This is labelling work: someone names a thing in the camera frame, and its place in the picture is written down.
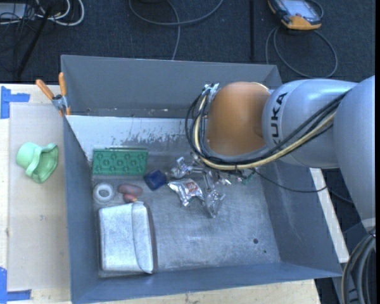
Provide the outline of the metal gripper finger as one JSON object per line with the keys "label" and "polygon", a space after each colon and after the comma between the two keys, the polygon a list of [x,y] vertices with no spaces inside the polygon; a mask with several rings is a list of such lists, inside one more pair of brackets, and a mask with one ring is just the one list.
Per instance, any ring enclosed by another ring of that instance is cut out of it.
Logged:
{"label": "metal gripper finger", "polygon": [[203,201],[204,207],[211,218],[215,218],[215,198],[211,195],[205,197]]}
{"label": "metal gripper finger", "polygon": [[218,213],[222,202],[225,199],[225,193],[219,193],[215,191],[212,196],[212,213]]}

